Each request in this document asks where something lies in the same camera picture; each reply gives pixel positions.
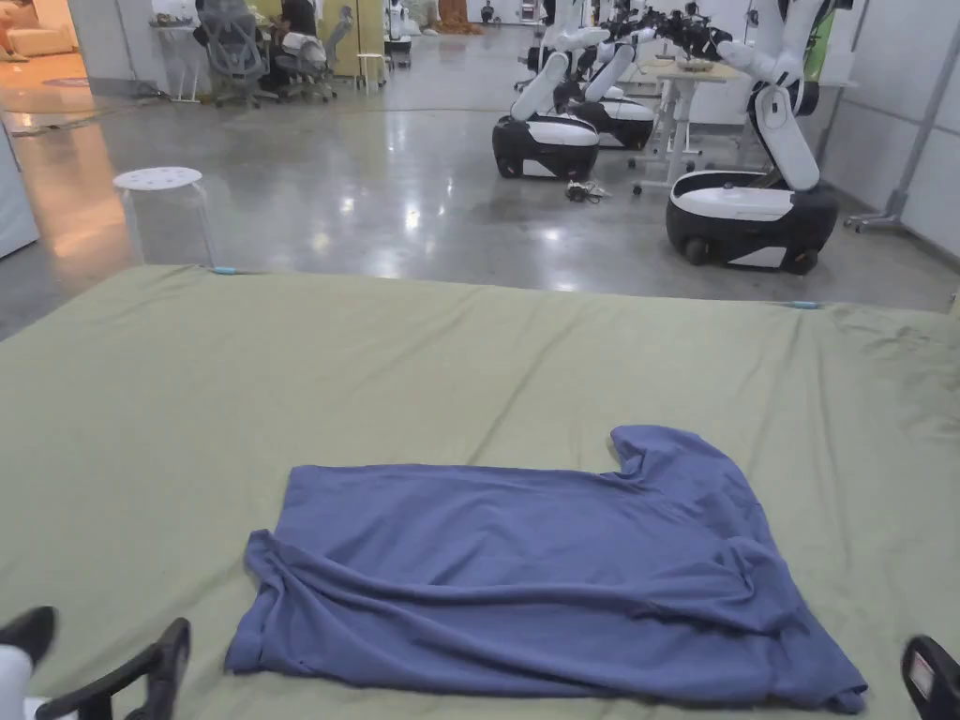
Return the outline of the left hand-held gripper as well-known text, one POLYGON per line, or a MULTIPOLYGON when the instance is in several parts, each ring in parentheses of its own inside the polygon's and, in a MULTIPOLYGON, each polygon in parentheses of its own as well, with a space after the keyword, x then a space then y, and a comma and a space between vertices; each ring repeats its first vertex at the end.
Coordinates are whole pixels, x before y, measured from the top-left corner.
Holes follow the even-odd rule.
POLYGON ((1 627, 2 719, 112 719, 113 698, 137 681, 145 680, 145 697, 127 719, 172 719, 188 669, 191 623, 179 617, 160 637, 121 667, 61 697, 30 697, 34 665, 52 648, 58 610, 32 607, 1 627))

